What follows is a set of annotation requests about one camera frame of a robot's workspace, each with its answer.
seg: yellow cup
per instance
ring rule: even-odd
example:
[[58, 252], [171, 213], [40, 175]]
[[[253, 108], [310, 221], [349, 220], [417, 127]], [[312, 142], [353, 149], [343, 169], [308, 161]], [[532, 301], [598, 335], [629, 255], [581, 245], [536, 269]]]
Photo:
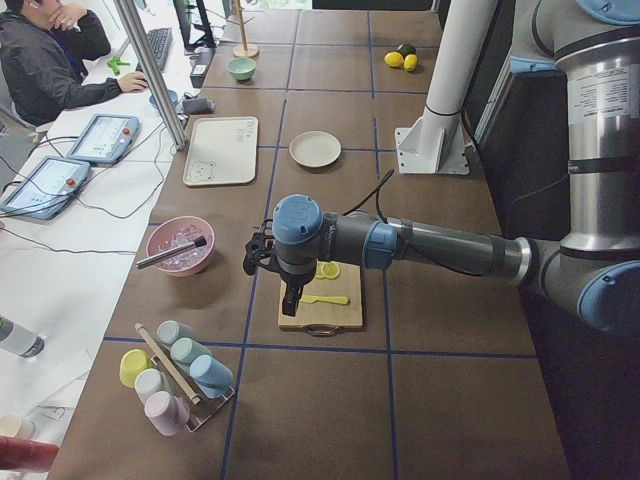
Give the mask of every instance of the yellow cup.
[[29, 440], [34, 432], [35, 425], [28, 418], [16, 414], [0, 417], [0, 435]]
[[120, 360], [120, 381], [125, 387], [133, 388], [138, 374], [151, 366], [151, 357], [146, 351], [129, 350]]

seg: pink bowl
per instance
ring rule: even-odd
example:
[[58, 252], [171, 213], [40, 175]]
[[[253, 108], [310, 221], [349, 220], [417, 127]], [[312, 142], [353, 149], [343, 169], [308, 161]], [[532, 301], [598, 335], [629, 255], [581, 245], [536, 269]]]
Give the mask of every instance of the pink bowl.
[[213, 258], [215, 234], [211, 225], [205, 220], [188, 216], [167, 220], [156, 228], [147, 240], [147, 256], [183, 245], [200, 235], [207, 239], [205, 246], [155, 264], [158, 270], [174, 277], [188, 277], [204, 270]]

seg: pink cup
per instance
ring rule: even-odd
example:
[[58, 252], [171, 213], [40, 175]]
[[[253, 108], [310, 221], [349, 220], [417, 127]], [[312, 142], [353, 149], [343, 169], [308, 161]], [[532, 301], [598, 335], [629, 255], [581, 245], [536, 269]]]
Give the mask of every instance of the pink cup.
[[169, 392], [156, 392], [144, 404], [144, 413], [163, 435], [175, 435], [189, 420], [189, 407]]

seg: yellow lemon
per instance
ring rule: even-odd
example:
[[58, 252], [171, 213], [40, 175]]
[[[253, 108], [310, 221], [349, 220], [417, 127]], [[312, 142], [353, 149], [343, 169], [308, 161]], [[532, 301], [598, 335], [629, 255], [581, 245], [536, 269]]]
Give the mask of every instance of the yellow lemon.
[[418, 66], [418, 57], [413, 53], [404, 58], [404, 69], [407, 72], [413, 72]]
[[340, 276], [340, 265], [336, 262], [318, 262], [316, 266], [316, 278], [335, 280]]
[[400, 52], [389, 52], [384, 56], [384, 63], [392, 68], [401, 67], [403, 61], [404, 58], [402, 58], [402, 54]]

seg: yellow spoon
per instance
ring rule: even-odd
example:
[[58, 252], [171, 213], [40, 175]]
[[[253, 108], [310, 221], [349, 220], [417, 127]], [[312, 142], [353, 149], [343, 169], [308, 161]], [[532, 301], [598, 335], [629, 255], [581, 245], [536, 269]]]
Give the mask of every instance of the yellow spoon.
[[349, 297], [344, 296], [326, 296], [326, 295], [302, 295], [300, 297], [302, 303], [333, 303], [336, 305], [349, 305]]

